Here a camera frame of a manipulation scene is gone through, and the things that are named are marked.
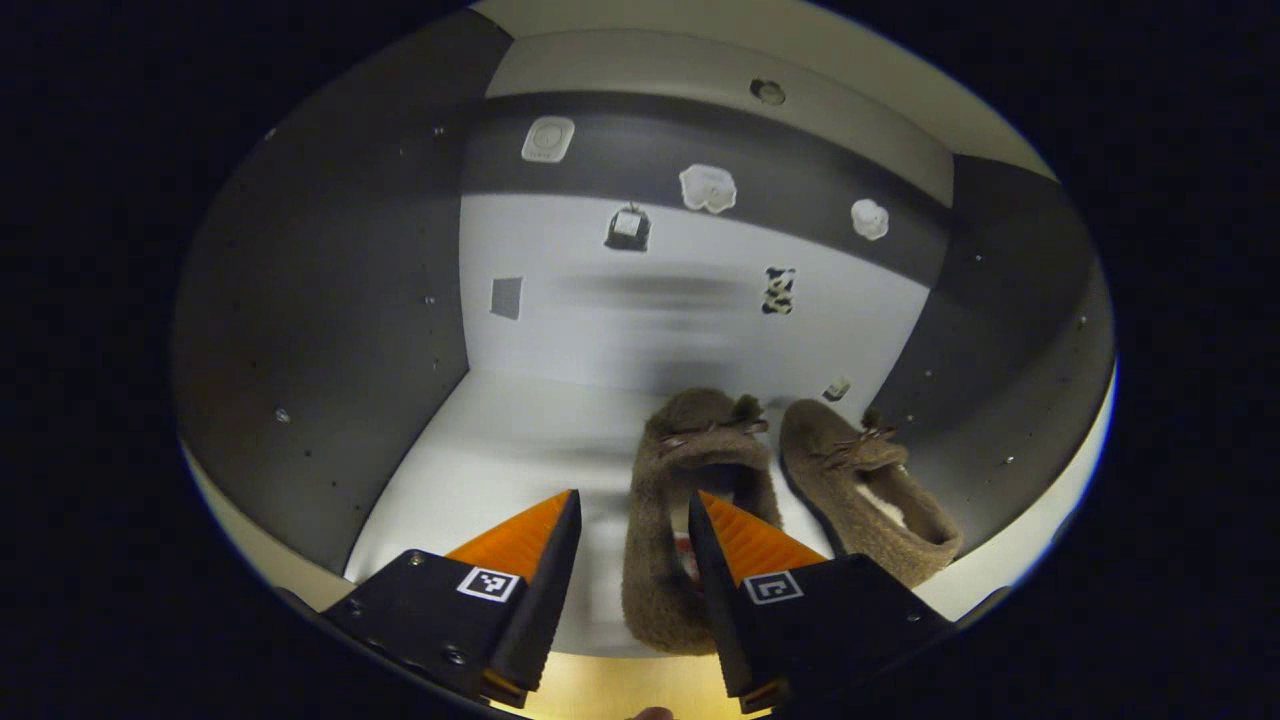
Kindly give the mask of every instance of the orange gripper pad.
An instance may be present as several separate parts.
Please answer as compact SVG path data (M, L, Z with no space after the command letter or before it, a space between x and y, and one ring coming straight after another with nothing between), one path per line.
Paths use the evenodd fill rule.
M733 587L741 587L742 579L751 575L781 573L827 561L746 510L703 491L698 491L698 495L716 528L716 539L719 541L730 574L733 575Z
M538 562L547 548L547 541L556 529L564 502L572 491L564 491L556 497L512 516L509 520L485 530L475 539L445 555L468 565L520 575L526 583L534 582Z

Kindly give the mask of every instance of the white wall mount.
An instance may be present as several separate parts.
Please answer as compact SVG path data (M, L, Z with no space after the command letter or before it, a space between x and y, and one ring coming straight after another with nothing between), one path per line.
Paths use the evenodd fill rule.
M786 101L762 102L751 94L758 78L786 88ZM733 45L632 29L526 37L507 50L485 97L534 92L655 95L762 115L858 152L951 206L954 160L936 137L850 87Z
M516 47L539 36L591 31L649 31L735 45L831 78L832 82L902 115L952 152L1000 160L1056 181L1053 172L1027 138L964 85L887 37L813 3L481 0L471 8L511 33L516 38ZM557 67L559 74L564 69L566 65ZM568 73L576 76L580 68L571 67ZM801 96L809 92L797 87L788 77L768 74L772 69L763 65L750 72L753 74L746 76L746 81L753 77L776 81L786 88L787 95L786 102L780 106L764 105L748 95L755 110L769 111L774 119L790 122L777 117L777 111L792 105L796 92ZM536 81L539 85L563 82L562 78L548 78L540 68L530 68L529 73L521 74L526 74L530 81L541 78ZM650 86L649 92L687 92L678 88L681 85L685 83ZM814 110L819 109L801 110L804 118L800 118L797 127L823 136L823 132L817 132L812 126L826 127L822 118L826 113L815 114ZM827 140L840 142L840 133L835 132L838 128L827 129L833 131Z
M547 115L534 120L520 156L530 163L559 163L573 140L573 120Z

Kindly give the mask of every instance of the gray wall panel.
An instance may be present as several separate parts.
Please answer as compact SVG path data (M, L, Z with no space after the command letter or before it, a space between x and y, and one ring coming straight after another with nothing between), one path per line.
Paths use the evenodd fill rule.
M1102 268L1061 186L956 156L955 190L942 274L873 405L901 428L913 474L955 514L966 552L1075 454L1115 338Z
M179 429L248 518L335 573L467 369L462 138L509 42L463 12L323 88L241 165L187 259Z
M541 115L573 120L561 163L520 156ZM691 164L732 173L737 204L722 218L819 242L932 287L950 211L884 168L782 123L717 105L620 92L547 92L489 100L467 141L463 193L584 195L684 208L680 173ZM870 197L890 232L854 233L850 206Z

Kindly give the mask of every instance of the white floor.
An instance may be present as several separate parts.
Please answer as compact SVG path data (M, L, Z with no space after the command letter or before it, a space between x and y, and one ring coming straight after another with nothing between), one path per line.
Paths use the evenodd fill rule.
M1111 395L1076 457L1010 528L915 589L951 620L1018 582L1079 502L1106 436ZM364 582L408 548L447 553L563 489L582 500L582 536L553 650L655 657L622 620L622 553L631 461L644 420L666 398L472 370L435 415L365 524L346 578ZM765 414L777 448L781 409ZM831 557L817 521L777 465L783 529Z
M717 217L641 208L649 250L609 250L609 222L623 206L462 197L458 268L472 370L660 396L710 386L765 402L818 396L845 375L852 387L833 407L858 420L929 296L851 254L735 220L733 209ZM849 236L869 242L851 222ZM877 242L895 242L893 231ZM796 270L788 315L762 313L771 266ZM516 277L520 319L492 314L493 281Z

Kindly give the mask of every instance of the brown fuzzy slipper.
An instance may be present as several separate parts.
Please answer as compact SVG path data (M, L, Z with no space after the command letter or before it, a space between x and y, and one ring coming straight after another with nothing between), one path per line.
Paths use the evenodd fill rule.
M677 534L687 532L695 488L782 527L769 451L753 437L765 429L754 397L733 402L704 388L676 395L645 423L622 565L622 612L644 644L678 655L716 652L696 574L681 565Z
M782 474L832 548L863 553L909 588L946 568L964 542L932 495L906 473L906 448L868 413L865 432L815 400L782 418Z

